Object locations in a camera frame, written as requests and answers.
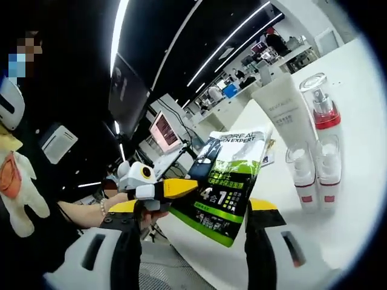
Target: bracelet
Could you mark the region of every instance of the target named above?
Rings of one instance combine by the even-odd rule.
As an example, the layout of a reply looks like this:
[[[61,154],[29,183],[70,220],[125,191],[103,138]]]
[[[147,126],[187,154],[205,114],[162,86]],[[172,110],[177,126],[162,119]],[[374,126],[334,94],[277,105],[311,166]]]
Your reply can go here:
[[[101,213],[102,213],[103,217],[106,216],[105,201],[106,201],[106,198],[103,198],[103,199],[101,199],[101,202],[99,203],[99,206],[101,208]]]

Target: hand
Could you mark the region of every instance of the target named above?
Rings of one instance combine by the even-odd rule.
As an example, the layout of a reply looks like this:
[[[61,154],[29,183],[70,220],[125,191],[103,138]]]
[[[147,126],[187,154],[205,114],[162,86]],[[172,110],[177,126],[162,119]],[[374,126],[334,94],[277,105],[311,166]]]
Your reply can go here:
[[[141,221],[140,221],[140,229],[143,230],[147,227],[149,227],[151,224],[156,223],[156,221],[159,218],[163,218],[168,214],[167,211],[165,212],[160,212],[160,211],[147,211],[143,210],[141,214]]]

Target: white desk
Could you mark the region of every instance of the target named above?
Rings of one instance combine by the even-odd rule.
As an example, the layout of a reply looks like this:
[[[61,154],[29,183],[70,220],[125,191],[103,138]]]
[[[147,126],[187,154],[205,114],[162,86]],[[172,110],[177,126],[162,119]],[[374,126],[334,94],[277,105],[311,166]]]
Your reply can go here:
[[[243,111],[245,104],[240,103],[237,98],[225,98],[209,112],[193,124],[193,129],[200,129],[209,137],[212,131],[221,131],[223,128],[230,130],[232,124]]]
[[[292,52],[288,53],[286,56],[280,58],[278,61],[272,64],[272,66],[278,66],[281,68],[282,71],[287,71],[284,70],[282,67],[292,58],[298,56],[299,54],[305,52],[306,50],[309,50],[312,46],[309,44],[304,44],[301,45],[300,47],[297,47],[295,50]]]
[[[296,85],[312,74],[324,72],[342,114],[345,172],[343,189],[332,217],[304,215],[284,163],[285,144],[277,131],[273,137],[275,163],[263,168],[252,196],[275,203],[288,223],[296,224],[319,243],[323,258],[333,268],[348,269],[362,252],[385,204],[386,114],[384,80],[356,39],[292,75]],[[232,129],[267,121],[253,101]],[[172,245],[187,262],[217,289],[246,289],[247,265],[244,231],[226,248],[191,229],[172,214],[158,221]]]

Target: clear plastic bottle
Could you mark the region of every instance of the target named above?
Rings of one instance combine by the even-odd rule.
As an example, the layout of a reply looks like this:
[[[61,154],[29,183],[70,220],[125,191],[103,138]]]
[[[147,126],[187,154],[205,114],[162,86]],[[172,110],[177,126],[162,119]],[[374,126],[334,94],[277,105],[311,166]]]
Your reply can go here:
[[[304,80],[299,88],[305,101],[309,104],[319,140],[336,135],[343,148],[341,115],[336,103],[332,100],[327,76],[322,72],[315,74]],[[343,163],[343,152],[341,151],[340,154]]]
[[[297,143],[288,148],[286,163],[291,171],[302,209],[307,213],[314,213],[319,208],[319,202],[317,198],[316,168],[308,143]]]
[[[332,210],[336,206],[336,196],[340,192],[342,162],[339,139],[336,135],[321,138],[316,146],[317,174],[321,207]]]

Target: wall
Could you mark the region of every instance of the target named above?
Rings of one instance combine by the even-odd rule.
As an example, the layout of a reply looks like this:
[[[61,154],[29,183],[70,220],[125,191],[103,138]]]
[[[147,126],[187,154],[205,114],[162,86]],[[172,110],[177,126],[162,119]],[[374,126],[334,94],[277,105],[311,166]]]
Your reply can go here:
[[[298,38],[302,35],[302,33],[298,31],[296,27],[294,27],[293,23],[291,23],[291,21],[287,17],[275,24],[273,28],[278,32],[279,35],[281,35],[281,37],[285,41],[288,41],[290,36]]]
[[[353,25],[348,13],[340,7],[336,0],[313,0],[313,2],[329,18],[345,44],[359,34],[359,30]]]
[[[313,0],[272,0],[271,3],[285,14],[291,25],[307,38],[316,52],[318,49],[314,38],[327,28],[334,31],[340,46],[344,44],[332,22]]]
[[[242,67],[241,60],[244,59],[246,56],[252,54],[251,47],[253,47],[255,44],[256,44],[256,41],[254,41],[254,43],[252,43],[251,45],[249,45],[244,51],[242,51],[238,56],[236,56],[236,57],[234,58],[234,60],[233,60],[232,62],[230,62],[230,63],[223,69],[223,71],[224,71],[226,74],[231,74],[231,76],[234,77],[234,72],[233,72],[232,69],[233,69],[233,68],[241,69],[241,67]]]

